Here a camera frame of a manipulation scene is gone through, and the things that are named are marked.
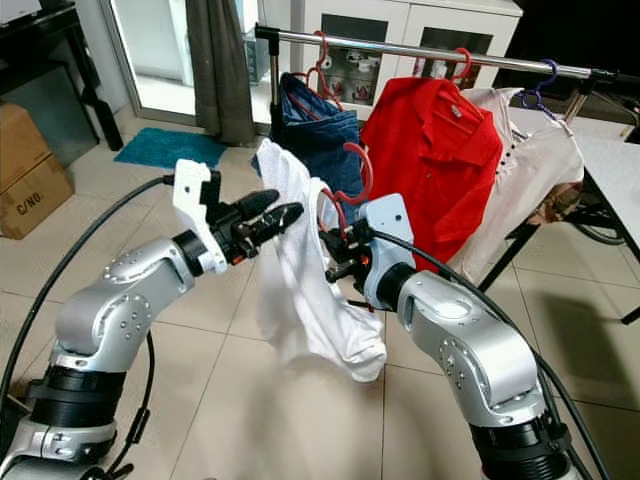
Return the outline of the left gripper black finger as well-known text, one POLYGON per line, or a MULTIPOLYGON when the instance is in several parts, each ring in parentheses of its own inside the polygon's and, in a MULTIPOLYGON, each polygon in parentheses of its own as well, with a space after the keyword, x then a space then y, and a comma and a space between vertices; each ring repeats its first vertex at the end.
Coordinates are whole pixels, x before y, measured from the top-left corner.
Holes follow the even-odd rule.
POLYGON ((259 220, 248 224, 247 239, 253 247, 271 241, 278 236, 283 236, 285 230, 296 223, 305 214, 305 206, 300 202, 289 202, 273 207, 264 212, 259 220))
POLYGON ((236 224, 279 224, 282 220, 282 211, 276 201, 280 193, 276 189, 260 189, 248 193, 230 205, 233 223, 236 224))

